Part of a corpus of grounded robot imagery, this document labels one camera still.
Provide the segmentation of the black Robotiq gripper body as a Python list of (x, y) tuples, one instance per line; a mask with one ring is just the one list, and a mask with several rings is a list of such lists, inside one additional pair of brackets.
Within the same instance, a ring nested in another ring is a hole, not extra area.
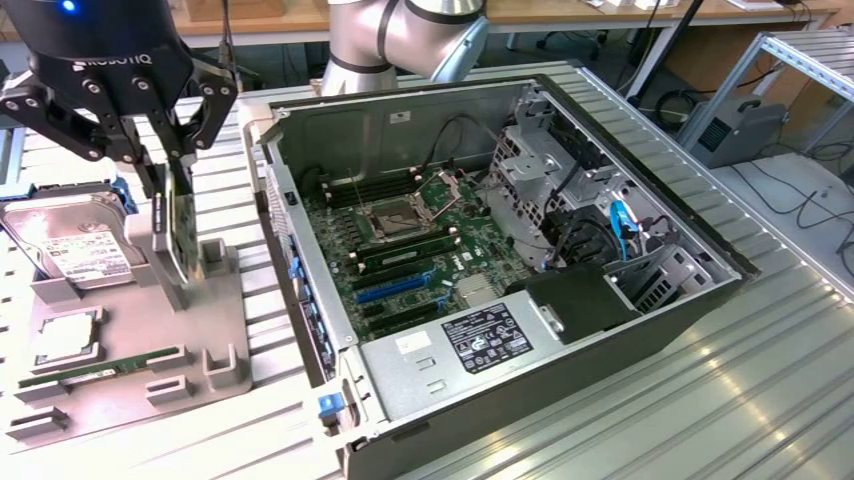
[(194, 65), (166, 1), (7, 1), (31, 51), (31, 71), (59, 97), (90, 111), (95, 81), (120, 115), (175, 106)]

